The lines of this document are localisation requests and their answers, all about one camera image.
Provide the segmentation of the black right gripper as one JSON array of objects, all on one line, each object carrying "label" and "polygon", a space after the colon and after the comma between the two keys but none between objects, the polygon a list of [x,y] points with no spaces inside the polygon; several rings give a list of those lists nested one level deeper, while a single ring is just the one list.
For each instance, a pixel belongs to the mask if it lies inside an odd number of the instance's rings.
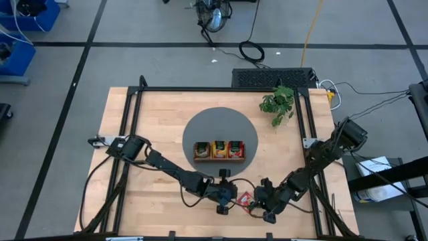
[{"label": "black right gripper", "polygon": [[251,207],[249,212],[255,212],[259,210],[260,206],[267,212],[273,214],[280,214],[285,209],[287,203],[281,200],[282,192],[285,188],[283,183],[280,183],[277,187],[273,186],[273,183],[268,179],[264,178],[260,181],[260,185],[255,188],[255,200],[250,201]]}]

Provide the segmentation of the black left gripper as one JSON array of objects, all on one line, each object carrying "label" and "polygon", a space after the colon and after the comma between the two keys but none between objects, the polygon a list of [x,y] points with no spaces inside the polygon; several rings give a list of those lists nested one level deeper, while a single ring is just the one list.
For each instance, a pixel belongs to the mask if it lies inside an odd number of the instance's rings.
[{"label": "black left gripper", "polygon": [[217,205],[216,212],[217,214],[227,215],[229,213],[227,205],[231,202],[232,199],[237,198],[237,186],[233,183],[224,183],[224,184],[210,184],[209,185],[209,199],[211,201],[217,202],[220,205]]}]

